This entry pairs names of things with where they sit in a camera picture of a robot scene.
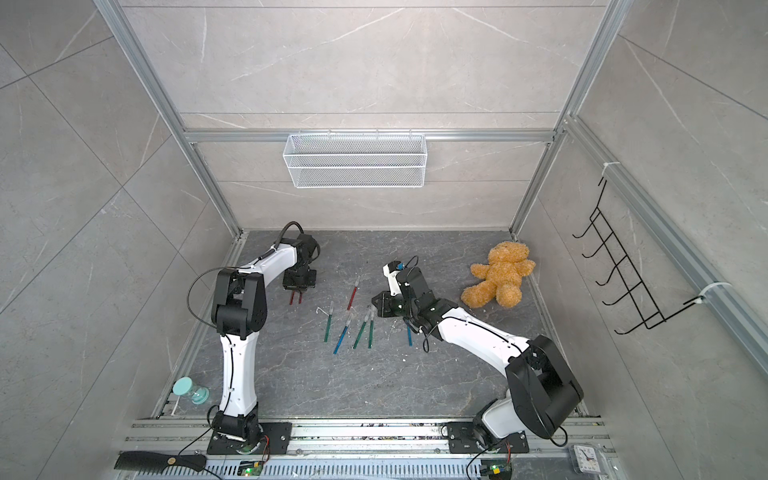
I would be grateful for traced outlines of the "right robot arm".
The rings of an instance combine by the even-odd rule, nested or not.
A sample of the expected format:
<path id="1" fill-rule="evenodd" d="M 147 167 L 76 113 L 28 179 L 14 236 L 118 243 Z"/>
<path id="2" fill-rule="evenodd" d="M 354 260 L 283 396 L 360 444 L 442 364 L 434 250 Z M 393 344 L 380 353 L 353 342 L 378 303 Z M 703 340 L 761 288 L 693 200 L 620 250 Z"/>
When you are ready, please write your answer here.
<path id="1" fill-rule="evenodd" d="M 505 396 L 483 407 L 464 437 L 475 448 L 490 451 L 527 432 L 551 441 L 584 398 L 584 391 L 550 338 L 513 335 L 470 314 L 455 302 L 434 295 L 420 268 L 398 260 L 383 266 L 388 288 L 371 300 L 381 318 L 398 317 L 408 329 L 429 340 L 457 345 L 500 372 L 507 380 Z"/>

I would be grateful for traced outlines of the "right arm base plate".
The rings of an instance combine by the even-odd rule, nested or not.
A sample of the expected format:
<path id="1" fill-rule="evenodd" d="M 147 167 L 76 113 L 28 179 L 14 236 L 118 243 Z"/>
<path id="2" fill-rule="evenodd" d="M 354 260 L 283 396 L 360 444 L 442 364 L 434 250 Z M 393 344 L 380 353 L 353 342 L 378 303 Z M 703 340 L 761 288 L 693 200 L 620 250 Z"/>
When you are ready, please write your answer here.
<path id="1" fill-rule="evenodd" d="M 481 424 L 453 421 L 441 427 L 441 434 L 448 440 L 449 451 L 453 454 L 480 453 L 486 448 L 501 448 L 503 451 L 509 450 L 512 454 L 525 454 L 530 451 L 524 431 L 497 438 Z"/>

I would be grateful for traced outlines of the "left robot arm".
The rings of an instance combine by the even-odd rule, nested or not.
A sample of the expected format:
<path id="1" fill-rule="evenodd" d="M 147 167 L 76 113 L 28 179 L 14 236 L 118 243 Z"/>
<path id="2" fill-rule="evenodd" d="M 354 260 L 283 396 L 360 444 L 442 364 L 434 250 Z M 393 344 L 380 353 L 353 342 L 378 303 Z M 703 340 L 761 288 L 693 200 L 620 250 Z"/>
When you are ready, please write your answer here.
<path id="1" fill-rule="evenodd" d="M 203 324 L 220 338 L 223 390 L 211 420 L 212 433 L 250 453 L 266 441 L 258 421 L 255 390 L 256 346 L 268 318 L 266 287 L 282 279 L 284 289 L 302 294 L 316 285 L 311 264 L 321 248 L 297 221 L 288 222 L 273 244 L 242 266 L 217 268 L 210 319 Z"/>

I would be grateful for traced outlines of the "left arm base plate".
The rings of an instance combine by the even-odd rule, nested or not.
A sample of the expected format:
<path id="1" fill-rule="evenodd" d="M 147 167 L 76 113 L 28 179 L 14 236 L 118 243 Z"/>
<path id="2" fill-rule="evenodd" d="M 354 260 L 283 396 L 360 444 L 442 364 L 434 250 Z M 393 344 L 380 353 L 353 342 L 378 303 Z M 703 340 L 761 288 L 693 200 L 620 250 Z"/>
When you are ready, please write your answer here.
<path id="1" fill-rule="evenodd" d="M 291 422 L 260 423 L 246 431 L 245 437 L 214 430 L 207 446 L 208 455 L 284 455 L 292 437 Z"/>

